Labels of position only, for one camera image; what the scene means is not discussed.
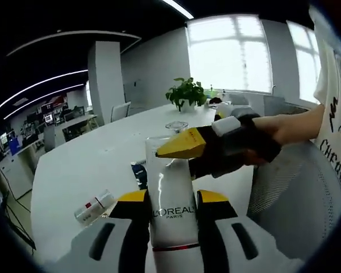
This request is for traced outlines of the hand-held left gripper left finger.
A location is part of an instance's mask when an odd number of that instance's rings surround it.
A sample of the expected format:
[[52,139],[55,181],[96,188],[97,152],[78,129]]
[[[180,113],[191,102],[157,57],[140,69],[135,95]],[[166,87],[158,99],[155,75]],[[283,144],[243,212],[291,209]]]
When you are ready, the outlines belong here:
[[121,196],[72,239],[56,272],[144,272],[149,243],[151,202],[146,189]]

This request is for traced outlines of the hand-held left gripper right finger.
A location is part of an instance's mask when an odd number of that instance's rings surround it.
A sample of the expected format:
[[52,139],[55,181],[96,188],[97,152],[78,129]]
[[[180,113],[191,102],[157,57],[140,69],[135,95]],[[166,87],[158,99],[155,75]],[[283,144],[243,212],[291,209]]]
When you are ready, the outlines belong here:
[[237,215],[226,196],[198,190],[196,215],[205,272],[297,272],[297,260],[277,248],[274,236]]

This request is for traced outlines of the person's right hand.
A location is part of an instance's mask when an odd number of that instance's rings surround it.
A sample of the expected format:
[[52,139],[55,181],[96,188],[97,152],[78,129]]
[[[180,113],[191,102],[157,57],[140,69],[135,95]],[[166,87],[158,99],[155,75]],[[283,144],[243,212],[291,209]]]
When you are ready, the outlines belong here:
[[265,164],[266,161],[259,157],[255,151],[247,150],[244,152],[244,165],[246,166],[260,166]]

